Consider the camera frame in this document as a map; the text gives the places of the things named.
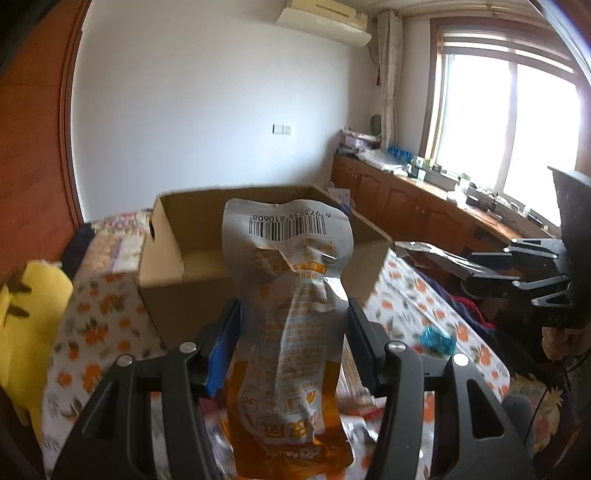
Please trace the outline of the right hand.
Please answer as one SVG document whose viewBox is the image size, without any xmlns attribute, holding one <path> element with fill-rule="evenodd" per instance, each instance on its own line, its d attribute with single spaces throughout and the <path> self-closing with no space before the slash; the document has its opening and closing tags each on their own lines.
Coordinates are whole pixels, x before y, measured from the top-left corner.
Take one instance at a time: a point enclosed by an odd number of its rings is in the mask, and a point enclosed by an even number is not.
<svg viewBox="0 0 591 480">
<path fill-rule="evenodd" d="M 590 326 L 584 329 L 542 328 L 542 348 L 551 361 L 584 354 L 590 349 Z"/>
</svg>

